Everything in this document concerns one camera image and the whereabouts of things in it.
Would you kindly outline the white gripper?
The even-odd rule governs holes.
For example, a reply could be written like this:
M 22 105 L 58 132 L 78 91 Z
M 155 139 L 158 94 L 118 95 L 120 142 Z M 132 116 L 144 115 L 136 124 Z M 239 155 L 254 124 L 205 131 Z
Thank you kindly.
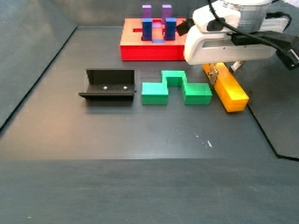
M 274 56 L 277 49 L 267 45 L 234 45 L 231 41 L 233 30 L 223 26 L 217 31 L 209 30 L 210 22 L 215 22 L 217 15 L 226 19 L 226 23 L 241 31 L 251 32 L 283 32 L 287 19 L 266 19 L 270 2 L 214 2 L 201 7 L 193 13 L 194 26 L 187 32 L 185 42 L 185 60 L 190 65 L 233 62 L 231 69 L 238 71 L 243 60 L 263 60 Z M 219 71 L 217 64 L 210 64 L 210 84 L 217 83 Z

